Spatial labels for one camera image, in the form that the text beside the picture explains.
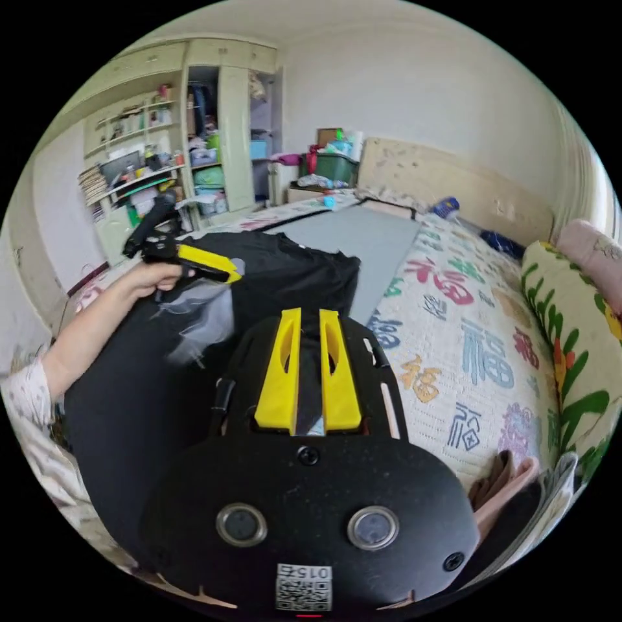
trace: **pillow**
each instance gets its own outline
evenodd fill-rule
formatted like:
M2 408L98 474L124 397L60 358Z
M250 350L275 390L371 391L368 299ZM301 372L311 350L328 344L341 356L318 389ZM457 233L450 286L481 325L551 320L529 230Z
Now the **pillow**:
M622 325L591 278L547 242L525 252L522 288L553 348L560 454L589 480L622 409Z
M622 316L622 248L585 220L561 231L557 249L593 279L614 313Z
M414 209L419 214L426 214L430 211L430 206L422 203L416 197L404 192L391 190L386 186L357 188L355 194L358 199L373 199L374 201L390 203L399 207L408 207Z

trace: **pink pillow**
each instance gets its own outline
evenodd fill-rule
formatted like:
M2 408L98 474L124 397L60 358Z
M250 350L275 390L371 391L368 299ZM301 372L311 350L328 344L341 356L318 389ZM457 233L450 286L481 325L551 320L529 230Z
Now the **pink pillow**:
M622 316L622 247L585 220L572 220L561 231L557 249L589 276L611 309Z

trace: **hand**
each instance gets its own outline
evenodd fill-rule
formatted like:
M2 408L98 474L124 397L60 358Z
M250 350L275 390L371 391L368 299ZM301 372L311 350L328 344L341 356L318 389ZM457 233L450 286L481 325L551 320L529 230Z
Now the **hand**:
M129 295L138 299L145 298L156 290L171 291L181 274L182 268L177 264L140 262L119 280L124 281ZM189 276L194 276L194 270L190 270Z

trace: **black cloth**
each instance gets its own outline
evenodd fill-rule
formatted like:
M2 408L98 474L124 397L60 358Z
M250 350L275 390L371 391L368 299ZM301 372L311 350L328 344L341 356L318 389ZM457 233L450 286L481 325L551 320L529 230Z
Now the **black cloth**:
M134 306L64 402L67 435L93 506L111 536L146 569L137 536L143 504L171 461L205 439L216 381L241 335L301 307L305 340L319 352L318 310L349 313L360 266L356 257L301 248L284 234L211 233L192 243L246 264L244 278L231 287L235 335L207 347L201 365L171 363L167 356L181 343L180 332L203 311L161 312L162 304L192 286L181 282L161 302L152 296ZM305 365L313 362L319 365L319 355ZM318 417L303 417L304 427Z

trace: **screw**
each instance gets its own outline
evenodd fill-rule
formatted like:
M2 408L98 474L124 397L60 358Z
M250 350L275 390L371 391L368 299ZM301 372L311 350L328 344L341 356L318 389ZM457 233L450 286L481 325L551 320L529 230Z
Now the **screw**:
M300 447L298 449L298 460L306 467L312 467L319 461L319 452L315 447Z
M454 570L458 570L460 566L465 561L464 553L452 553L444 562L443 562L443 570L447 572L453 572Z

